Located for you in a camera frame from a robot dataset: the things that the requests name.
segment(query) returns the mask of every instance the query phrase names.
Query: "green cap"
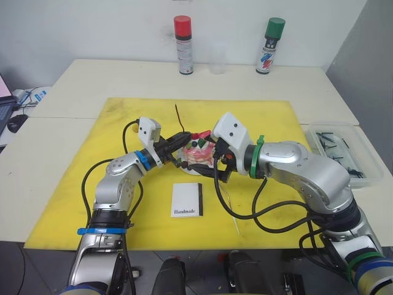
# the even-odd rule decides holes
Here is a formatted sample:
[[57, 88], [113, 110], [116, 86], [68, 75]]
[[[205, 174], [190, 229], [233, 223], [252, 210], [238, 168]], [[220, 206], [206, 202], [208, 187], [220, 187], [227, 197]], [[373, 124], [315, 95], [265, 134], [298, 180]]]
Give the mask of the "green cap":
[[282, 31], [284, 30], [285, 20], [279, 17], [269, 18], [266, 35], [271, 38], [281, 38]]

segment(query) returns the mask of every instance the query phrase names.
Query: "laptop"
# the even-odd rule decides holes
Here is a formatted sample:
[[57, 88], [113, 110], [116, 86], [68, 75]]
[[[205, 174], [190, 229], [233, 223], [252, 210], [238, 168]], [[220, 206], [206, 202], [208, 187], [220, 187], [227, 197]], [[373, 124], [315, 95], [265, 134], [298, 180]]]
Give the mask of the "laptop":
[[16, 104], [16, 99], [0, 75], [0, 134], [6, 127]]

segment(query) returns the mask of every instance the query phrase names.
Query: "plastic tray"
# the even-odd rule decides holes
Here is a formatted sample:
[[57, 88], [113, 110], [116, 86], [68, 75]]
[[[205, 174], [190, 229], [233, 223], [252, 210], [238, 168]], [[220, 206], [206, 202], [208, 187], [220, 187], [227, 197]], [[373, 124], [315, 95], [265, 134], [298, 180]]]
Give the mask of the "plastic tray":
[[310, 124], [306, 137], [315, 154], [330, 157], [347, 169], [353, 188], [369, 186], [382, 179], [382, 168], [352, 125], [336, 122]]

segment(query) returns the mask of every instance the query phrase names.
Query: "spray can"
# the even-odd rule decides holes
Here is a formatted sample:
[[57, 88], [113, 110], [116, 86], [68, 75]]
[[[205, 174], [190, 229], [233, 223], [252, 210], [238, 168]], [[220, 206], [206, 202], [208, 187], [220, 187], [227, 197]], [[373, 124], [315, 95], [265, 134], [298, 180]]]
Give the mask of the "spray can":
[[262, 46], [261, 54], [257, 61], [257, 73], [268, 74], [276, 53], [277, 43], [284, 30], [285, 20], [279, 17], [269, 18], [265, 33], [265, 45]]
[[183, 75], [189, 75], [193, 72], [191, 18], [186, 15], [178, 15], [173, 19], [173, 21], [179, 72]]

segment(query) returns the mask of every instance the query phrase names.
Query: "white card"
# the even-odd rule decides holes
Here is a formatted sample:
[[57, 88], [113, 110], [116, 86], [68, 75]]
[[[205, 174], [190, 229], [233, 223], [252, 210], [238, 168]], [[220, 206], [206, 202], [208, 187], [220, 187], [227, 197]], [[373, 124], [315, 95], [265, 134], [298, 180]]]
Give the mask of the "white card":
[[173, 184], [171, 217], [196, 217], [202, 215], [202, 184]]

